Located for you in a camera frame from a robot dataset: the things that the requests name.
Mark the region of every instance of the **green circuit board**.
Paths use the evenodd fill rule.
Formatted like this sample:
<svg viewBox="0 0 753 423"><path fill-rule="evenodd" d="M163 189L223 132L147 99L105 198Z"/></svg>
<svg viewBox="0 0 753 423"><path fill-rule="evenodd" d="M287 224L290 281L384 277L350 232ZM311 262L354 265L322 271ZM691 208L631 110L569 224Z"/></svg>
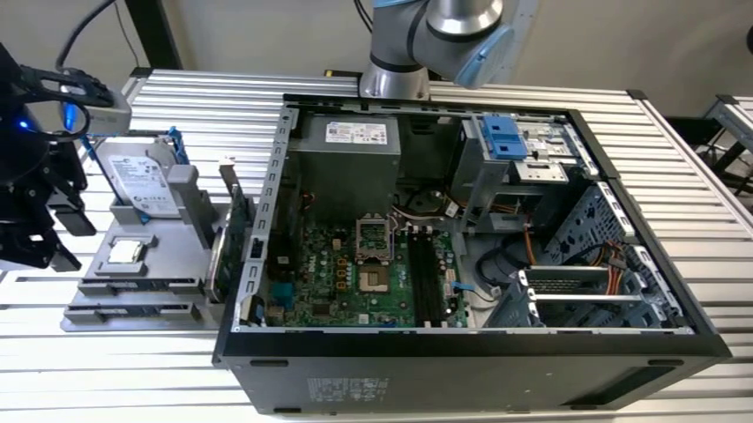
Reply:
<svg viewBox="0 0 753 423"><path fill-rule="evenodd" d="M392 237L388 265L358 263L354 226L311 224L304 227L299 269L292 283L292 308L284 312L284 326L415 327L408 234L398 232ZM367 234L367 238L375 240L378 234ZM438 263L444 263L444 267L456 272L450 236L436 233L432 246ZM443 306L448 307L444 271L438 267L436 272L436 289ZM448 327L466 327L462 297L454 298L458 308L444 321Z"/></svg>

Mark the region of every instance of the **slotted metal surface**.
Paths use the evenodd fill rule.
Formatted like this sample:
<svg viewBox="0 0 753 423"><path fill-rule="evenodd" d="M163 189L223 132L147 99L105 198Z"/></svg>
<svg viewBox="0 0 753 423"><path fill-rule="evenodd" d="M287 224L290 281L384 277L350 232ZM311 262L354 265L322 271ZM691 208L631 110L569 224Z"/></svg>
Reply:
<svg viewBox="0 0 753 423"><path fill-rule="evenodd" d="M183 131L200 186L228 201L213 162L237 161L245 192L258 194L283 93L356 93L350 78L248 77L159 70L125 89L135 129ZM618 412L530 415L480 413L420 416L311 416L310 421L587 421L718 423L753 421L753 269L749 223L687 160L647 106L623 92L492 86L468 92L434 84L442 101L577 108L615 161L665 249L689 281L734 359L714 366ZM61 234L85 266L109 224L112 199L99 172L88 169L91 238ZM691 230L683 223L693 224ZM81 272L13 271L0 283L1 421L181 422L260 419L231 373L211 367L211 331L65 334L63 307Z"/></svg>

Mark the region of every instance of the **black frame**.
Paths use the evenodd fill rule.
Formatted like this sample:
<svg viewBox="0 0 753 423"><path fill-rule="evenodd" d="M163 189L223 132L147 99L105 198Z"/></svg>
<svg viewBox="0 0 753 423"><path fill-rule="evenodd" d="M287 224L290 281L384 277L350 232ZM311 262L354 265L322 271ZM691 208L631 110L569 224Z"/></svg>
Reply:
<svg viewBox="0 0 753 423"><path fill-rule="evenodd" d="M124 0L153 69L183 69L161 0Z"/></svg>
<svg viewBox="0 0 753 423"><path fill-rule="evenodd" d="M639 207L629 195L621 181L619 173L609 160L609 157L594 137L589 125L578 110L557 108L519 108L494 107L467 103L440 103L412 100L380 100L354 99L339 97L319 97L286 94L283 96L284 107L318 113L354 114L358 112L343 110L348 105L360 105L359 109L368 112L371 106L387 107L388 109L374 110L372 113L388 113L399 110L402 106L420 106L422 111L439 114L488 114L488 113L542 113L567 116L579 133L583 144L599 167L599 177L607 183L622 208L630 218L637 232L637 238L654 259L669 286L677 296L678 302L685 309L687 325L695 331L693 335L666 334L590 334L583 332L567 332L557 336L542 336L539 334L419 334L402 333L399 336L388 337L390 348L383 347L387 335L323 333L306 331L303 333L249 333L231 332L232 309L237 286L232 288L228 296L223 315L223 322L213 350L213 364L223 366L224 358L244 357L258 358L263 361L287 363L288 357L587 357L587 356L639 356L646 360L647 366L667 365L674 368L669 375L659 375L639 387L654 382L659 387L683 379L710 367L731 356L723 339L717 333L702 308L695 300L689 287L685 285L674 265L667 259L667 254L659 245L659 241L649 228L649 224L639 214ZM603 408L622 406L635 401L639 387L626 392ZM571 403L573 409L601 408L602 404Z"/></svg>

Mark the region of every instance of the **blue plastic clip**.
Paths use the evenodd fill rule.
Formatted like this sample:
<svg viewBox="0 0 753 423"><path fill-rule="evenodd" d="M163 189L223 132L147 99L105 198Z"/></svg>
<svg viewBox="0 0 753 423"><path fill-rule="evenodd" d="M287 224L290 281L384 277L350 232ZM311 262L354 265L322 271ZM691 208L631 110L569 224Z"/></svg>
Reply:
<svg viewBox="0 0 753 423"><path fill-rule="evenodd" d="M529 147L518 133L518 125L509 116L483 116L480 133L490 147L490 156L496 160L523 160Z"/></svg>

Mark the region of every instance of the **sticker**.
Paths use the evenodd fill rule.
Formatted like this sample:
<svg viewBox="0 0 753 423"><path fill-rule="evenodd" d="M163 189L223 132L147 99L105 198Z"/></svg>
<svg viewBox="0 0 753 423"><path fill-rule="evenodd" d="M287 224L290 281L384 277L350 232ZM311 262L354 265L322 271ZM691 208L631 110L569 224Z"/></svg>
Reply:
<svg viewBox="0 0 753 423"><path fill-rule="evenodd" d="M179 216L160 164L145 156L113 155L107 159L133 207L153 217Z"/></svg>
<svg viewBox="0 0 753 423"><path fill-rule="evenodd" d="M387 145L387 125L383 123L330 122L327 143Z"/></svg>
<svg viewBox="0 0 753 423"><path fill-rule="evenodd" d="M546 150L547 146L545 142L541 141L527 141L526 145L529 146L529 150Z"/></svg>
<svg viewBox="0 0 753 423"><path fill-rule="evenodd" d="M460 207L458 206L458 204L454 201L450 201L450 205L447 206L447 209L444 209L444 214L451 218L454 218L455 215L458 214L459 208Z"/></svg>
<svg viewBox="0 0 753 423"><path fill-rule="evenodd" d="M308 395L315 403L382 402L388 385L386 377L311 377Z"/></svg>

